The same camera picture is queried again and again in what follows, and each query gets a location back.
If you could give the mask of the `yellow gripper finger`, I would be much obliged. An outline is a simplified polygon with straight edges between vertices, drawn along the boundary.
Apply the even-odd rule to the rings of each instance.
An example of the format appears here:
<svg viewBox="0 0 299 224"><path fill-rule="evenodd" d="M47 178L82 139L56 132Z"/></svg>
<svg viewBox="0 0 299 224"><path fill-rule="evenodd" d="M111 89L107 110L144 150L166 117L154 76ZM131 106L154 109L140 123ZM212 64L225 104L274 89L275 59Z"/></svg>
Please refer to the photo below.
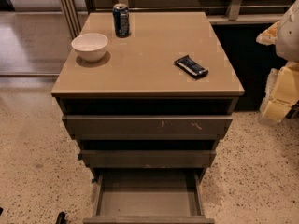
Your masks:
<svg viewBox="0 0 299 224"><path fill-rule="evenodd" d="M277 40L279 22L273 23L270 27L265 29L262 33L260 33L256 41L262 45L275 45Z"/></svg>
<svg viewBox="0 0 299 224"><path fill-rule="evenodd" d="M282 67L272 69L261 103L261 114L265 119L281 122L299 101L299 71Z"/></svg>

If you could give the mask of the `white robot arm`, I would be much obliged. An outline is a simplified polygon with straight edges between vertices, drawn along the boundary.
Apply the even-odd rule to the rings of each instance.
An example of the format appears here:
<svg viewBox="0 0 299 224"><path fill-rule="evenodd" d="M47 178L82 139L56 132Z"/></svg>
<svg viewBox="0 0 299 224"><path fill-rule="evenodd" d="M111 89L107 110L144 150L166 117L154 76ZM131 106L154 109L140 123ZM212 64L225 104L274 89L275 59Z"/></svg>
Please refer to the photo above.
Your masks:
<svg viewBox="0 0 299 224"><path fill-rule="evenodd" d="M256 41L274 45L276 55L286 60L279 70L272 68L260 106L262 124L280 123L299 101L299 0L282 18L260 33Z"/></svg>

